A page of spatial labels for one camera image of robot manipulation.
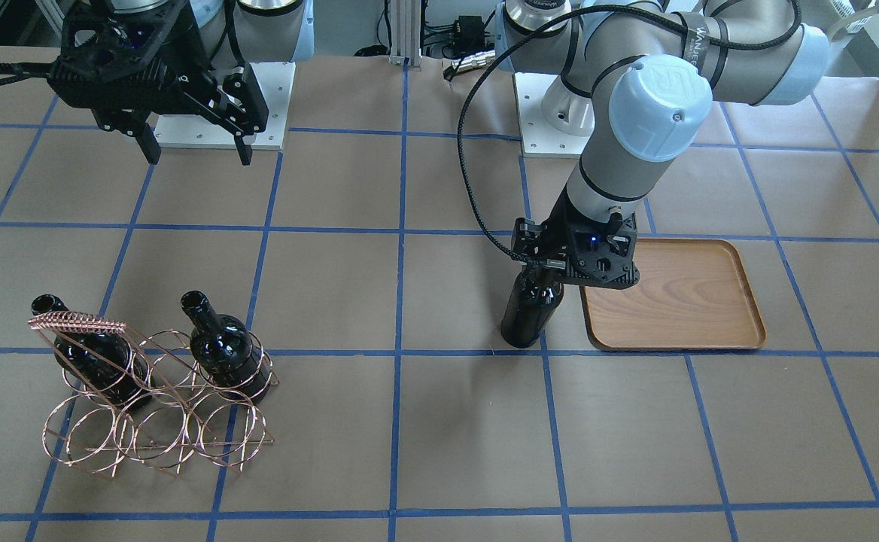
velcro strap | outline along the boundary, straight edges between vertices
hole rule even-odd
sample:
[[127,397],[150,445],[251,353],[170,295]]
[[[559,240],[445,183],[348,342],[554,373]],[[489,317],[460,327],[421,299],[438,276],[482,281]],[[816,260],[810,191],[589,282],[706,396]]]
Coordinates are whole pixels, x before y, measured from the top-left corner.
[[704,71],[704,61],[707,59],[707,46],[710,44],[710,31],[707,30],[707,18],[701,14],[686,13],[680,15],[680,20],[687,28],[687,35],[683,41],[683,58],[697,68],[697,72]]

dark glass bottle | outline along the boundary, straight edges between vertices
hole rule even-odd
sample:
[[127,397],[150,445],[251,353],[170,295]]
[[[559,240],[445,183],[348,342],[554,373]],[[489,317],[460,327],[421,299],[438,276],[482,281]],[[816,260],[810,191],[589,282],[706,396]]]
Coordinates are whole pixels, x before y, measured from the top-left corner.
[[[50,293],[40,295],[31,302],[33,315],[43,315],[45,312],[55,311],[68,311],[68,308],[61,299]],[[75,369],[73,370],[58,356],[55,356],[55,361],[58,361],[60,366],[72,375],[89,381],[93,387],[102,392],[102,395],[109,402],[119,408],[124,408],[127,404],[134,402],[131,409],[138,409],[141,408],[141,405],[148,403],[148,398],[151,395],[143,390],[131,375],[125,370],[113,367],[106,361],[99,360],[92,353],[95,352],[99,356],[113,361],[117,366],[125,367],[129,361],[129,343],[126,340],[122,337],[106,335],[106,333],[64,333],[63,335],[81,344],[84,348],[75,346],[60,336],[55,337],[55,349],[69,360]],[[144,381],[147,375],[144,362],[136,359],[132,367],[137,377]]]
[[516,348],[532,346],[561,301],[563,282],[556,274],[527,266],[512,283],[500,335]]
[[[212,384],[235,388],[253,403],[262,401],[269,390],[269,377],[260,369],[260,350],[253,346],[249,330],[236,317],[219,315],[201,291],[182,296],[182,312],[192,320],[195,329],[189,348]],[[222,391],[223,397],[239,398]]]

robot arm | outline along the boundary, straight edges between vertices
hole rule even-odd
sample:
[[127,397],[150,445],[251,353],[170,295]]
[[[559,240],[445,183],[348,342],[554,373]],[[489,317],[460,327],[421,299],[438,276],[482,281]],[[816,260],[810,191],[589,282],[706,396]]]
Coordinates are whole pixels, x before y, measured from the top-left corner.
[[[527,11],[543,11],[536,3],[540,0],[528,1]],[[567,21],[580,24],[579,33],[570,31],[580,40],[567,42],[567,50],[575,51],[573,59],[564,56],[549,72],[560,73],[571,92],[590,96],[595,127],[549,218],[539,226],[516,221],[512,249],[539,263],[527,263],[518,277],[501,324],[514,346],[536,340],[562,299],[563,284],[636,284],[633,213],[671,161],[693,142],[714,99],[800,102],[827,69],[827,38],[805,25],[756,50],[709,42],[710,37],[736,44],[772,41],[793,27],[797,13],[792,2],[707,0],[704,12],[711,17],[663,14],[657,0],[586,0],[583,7],[594,4],[649,11],[683,25],[686,32],[678,35],[633,14],[585,14]],[[556,35],[543,40],[546,44]],[[536,51],[540,44],[534,40],[533,46]],[[515,69],[545,65],[527,57],[514,62]]]
[[71,107],[91,109],[102,130],[135,138],[151,164],[161,150],[147,118],[158,113],[229,131],[247,165],[247,138],[269,117],[249,62],[311,55],[312,0],[226,0],[224,9],[222,0],[79,0],[48,83]]

wooden tray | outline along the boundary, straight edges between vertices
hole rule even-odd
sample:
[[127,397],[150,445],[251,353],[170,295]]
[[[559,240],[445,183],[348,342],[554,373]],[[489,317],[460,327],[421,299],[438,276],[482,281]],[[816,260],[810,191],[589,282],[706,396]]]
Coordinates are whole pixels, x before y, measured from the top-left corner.
[[583,288],[587,328],[611,350],[752,349],[767,339],[735,247],[712,239],[638,240],[640,281]]

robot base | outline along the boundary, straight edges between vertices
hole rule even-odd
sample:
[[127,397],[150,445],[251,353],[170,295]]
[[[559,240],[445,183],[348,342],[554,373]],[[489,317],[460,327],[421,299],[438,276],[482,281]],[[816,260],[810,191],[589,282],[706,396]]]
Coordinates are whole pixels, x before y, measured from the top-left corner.
[[[253,62],[262,96],[269,106],[265,131],[256,134],[253,150],[281,151],[292,97],[296,65],[292,62]],[[202,117],[166,114],[155,124],[155,140],[161,148],[236,148],[233,134]]]
[[549,73],[514,74],[519,134],[523,138],[525,157],[579,157],[590,139],[590,136],[578,137],[563,133],[546,120],[540,103],[556,78],[556,75]]

